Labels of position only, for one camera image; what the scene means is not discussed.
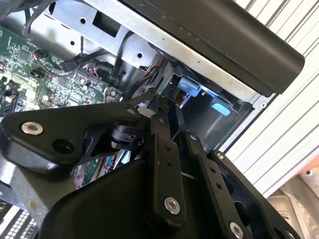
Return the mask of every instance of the motherboard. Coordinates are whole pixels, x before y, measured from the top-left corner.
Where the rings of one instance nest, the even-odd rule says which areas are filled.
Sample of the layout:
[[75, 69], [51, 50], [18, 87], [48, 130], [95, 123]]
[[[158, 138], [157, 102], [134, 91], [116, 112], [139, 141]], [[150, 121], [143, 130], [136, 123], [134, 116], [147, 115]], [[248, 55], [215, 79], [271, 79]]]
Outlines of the motherboard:
[[13, 112], [117, 102], [122, 93], [87, 64], [60, 75], [62, 59], [0, 26], [0, 117]]

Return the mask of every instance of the blue plastic tab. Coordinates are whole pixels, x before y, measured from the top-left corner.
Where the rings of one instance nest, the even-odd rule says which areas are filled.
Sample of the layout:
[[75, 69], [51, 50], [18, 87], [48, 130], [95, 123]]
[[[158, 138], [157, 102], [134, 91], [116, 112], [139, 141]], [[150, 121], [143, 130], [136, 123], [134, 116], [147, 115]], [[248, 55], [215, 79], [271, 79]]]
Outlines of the blue plastic tab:
[[228, 116], [230, 114], [230, 110], [228, 109], [229, 105], [217, 96], [214, 97], [210, 106], [224, 116]]
[[200, 87], [198, 84], [196, 84], [195, 82], [189, 80], [188, 78], [184, 76], [179, 81], [179, 84], [177, 87], [193, 97], [196, 97], [198, 95], [198, 92], [200, 91]]

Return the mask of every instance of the white corrugated wall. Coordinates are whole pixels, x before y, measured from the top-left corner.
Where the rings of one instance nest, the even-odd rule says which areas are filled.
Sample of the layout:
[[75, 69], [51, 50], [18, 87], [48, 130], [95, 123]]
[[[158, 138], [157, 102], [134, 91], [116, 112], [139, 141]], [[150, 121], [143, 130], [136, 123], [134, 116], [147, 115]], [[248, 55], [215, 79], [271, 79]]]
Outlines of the white corrugated wall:
[[319, 0], [236, 0], [303, 54], [306, 64], [227, 156], [270, 196], [319, 155]]

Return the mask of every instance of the chip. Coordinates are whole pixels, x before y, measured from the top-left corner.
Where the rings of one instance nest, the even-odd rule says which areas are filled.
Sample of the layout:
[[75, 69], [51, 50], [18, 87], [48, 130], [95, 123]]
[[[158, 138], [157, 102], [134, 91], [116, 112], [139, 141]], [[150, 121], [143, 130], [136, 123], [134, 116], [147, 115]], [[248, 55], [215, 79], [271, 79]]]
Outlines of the chip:
[[19, 57], [20, 57], [21, 59], [25, 60], [25, 61], [28, 61], [28, 59], [29, 59], [29, 53], [26, 52], [26, 51], [21, 50], [21, 51], [20, 51], [20, 54], [19, 54]]
[[66, 79], [66, 78], [63, 78], [63, 77], [60, 77], [60, 79], [59, 79], [59, 84], [61, 85], [61, 86], [66, 86], [66, 84], [68, 83], [68, 79]]

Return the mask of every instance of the silver screw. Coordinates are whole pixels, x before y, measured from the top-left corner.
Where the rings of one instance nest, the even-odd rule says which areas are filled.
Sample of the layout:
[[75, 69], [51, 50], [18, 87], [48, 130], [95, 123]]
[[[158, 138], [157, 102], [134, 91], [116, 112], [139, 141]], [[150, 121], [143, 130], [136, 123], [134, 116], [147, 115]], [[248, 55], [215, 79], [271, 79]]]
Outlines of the silver screw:
[[287, 230], [286, 233], [290, 239], [295, 239], [295, 236], [290, 231]]
[[161, 122], [161, 123], [165, 123], [165, 120], [163, 119], [163, 118], [159, 118], [159, 121]]
[[135, 115], [135, 114], [136, 114], [135, 111], [134, 111], [133, 109], [131, 109], [131, 108], [128, 108], [127, 111], [128, 111], [130, 114], [132, 114], [132, 115]]
[[217, 155], [217, 157], [218, 157], [220, 160], [224, 160], [224, 156], [221, 155], [221, 153], [217, 153], [216, 155]]
[[197, 137], [196, 137], [196, 135], [195, 134], [190, 134], [190, 137], [192, 138], [192, 139], [194, 139], [194, 140], [197, 140]]
[[140, 138], [138, 139], [138, 146], [141, 146], [144, 143], [144, 139]]
[[241, 230], [241, 228], [234, 222], [231, 222], [229, 224], [229, 228], [231, 230], [231, 232], [238, 238], [238, 239], [242, 239], [244, 238], [244, 233]]
[[168, 210], [173, 215], [177, 215], [180, 212], [179, 203], [178, 203], [178, 201], [176, 201], [175, 198], [172, 198], [172, 197], [165, 198], [164, 206], [165, 206], [166, 210]]
[[262, 103], [260, 103], [259, 106], [260, 106], [260, 108], [264, 109], [264, 108], [266, 108], [267, 103], [266, 102], [262, 102]]
[[43, 133], [42, 125], [35, 123], [35, 122], [25, 122], [21, 126], [21, 130], [30, 135], [40, 135]]

